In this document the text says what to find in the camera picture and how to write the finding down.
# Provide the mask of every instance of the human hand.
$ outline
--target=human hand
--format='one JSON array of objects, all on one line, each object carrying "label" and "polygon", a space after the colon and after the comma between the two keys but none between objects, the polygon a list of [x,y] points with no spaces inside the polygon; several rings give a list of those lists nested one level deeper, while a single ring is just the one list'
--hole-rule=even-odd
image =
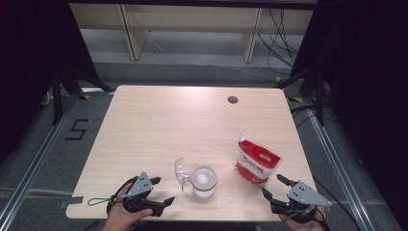
[{"label": "human hand", "polygon": [[[315,218],[318,220],[324,220],[324,206],[317,206],[317,209],[320,211],[316,211]],[[314,220],[311,220],[307,223],[297,223],[296,221],[292,220],[285,215],[279,215],[279,218],[286,223],[293,231],[323,231],[324,228]]]},{"label": "human hand", "polygon": [[[126,193],[132,186],[132,183],[127,184],[121,193]],[[122,198],[118,198],[116,202],[121,202]],[[132,227],[136,221],[146,218],[153,214],[151,209],[141,210],[137,213],[129,213],[123,208],[122,203],[115,203],[108,214],[108,218],[102,228],[103,231],[126,231]]]}]

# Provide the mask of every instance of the wooden table top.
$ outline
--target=wooden table top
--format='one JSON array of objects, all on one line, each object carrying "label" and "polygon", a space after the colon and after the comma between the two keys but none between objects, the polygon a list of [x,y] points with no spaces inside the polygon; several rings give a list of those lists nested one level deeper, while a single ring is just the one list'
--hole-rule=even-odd
[{"label": "wooden table top", "polygon": [[[235,96],[238,103],[228,102]],[[265,188],[289,201],[282,174],[316,188],[283,91],[277,89],[121,86],[117,88],[70,204],[69,218],[105,218],[107,202],[89,206],[91,198],[108,198],[128,179],[145,171],[161,177],[148,196],[160,201],[175,196],[160,218],[147,220],[274,221],[261,186],[236,169],[237,135],[276,153],[283,160]],[[217,172],[213,197],[201,200],[182,192],[174,162],[184,157],[192,171],[209,166]]]}]

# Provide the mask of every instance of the transparent lid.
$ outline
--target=transparent lid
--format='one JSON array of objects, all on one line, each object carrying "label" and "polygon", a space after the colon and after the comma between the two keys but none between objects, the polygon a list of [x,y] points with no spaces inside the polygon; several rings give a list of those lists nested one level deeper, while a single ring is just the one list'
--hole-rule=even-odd
[{"label": "transparent lid", "polygon": [[184,158],[177,159],[174,163],[174,169],[176,171],[176,177],[182,187],[187,186],[191,182],[189,175],[189,168],[187,167]]}]

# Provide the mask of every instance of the red and white package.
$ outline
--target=red and white package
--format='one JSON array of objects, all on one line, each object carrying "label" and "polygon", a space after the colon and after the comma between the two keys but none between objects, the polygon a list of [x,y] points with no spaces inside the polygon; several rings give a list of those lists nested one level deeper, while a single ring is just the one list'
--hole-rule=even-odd
[{"label": "red and white package", "polygon": [[247,181],[264,184],[276,169],[281,158],[271,151],[247,141],[243,134],[238,135],[240,150],[237,168]]}]

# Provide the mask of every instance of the person's left hand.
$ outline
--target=person's left hand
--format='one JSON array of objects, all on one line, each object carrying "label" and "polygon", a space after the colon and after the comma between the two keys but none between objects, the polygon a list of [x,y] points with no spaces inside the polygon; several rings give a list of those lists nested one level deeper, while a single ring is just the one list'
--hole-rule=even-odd
[{"label": "person's left hand", "polygon": [[[132,186],[132,183],[127,184],[121,193],[125,193]],[[122,198],[118,198],[116,202],[121,202]],[[115,203],[108,214],[108,218],[102,228],[103,231],[126,231],[132,227],[136,221],[146,218],[153,214],[151,209],[141,210],[137,213],[129,213],[123,208],[122,203]]]}]

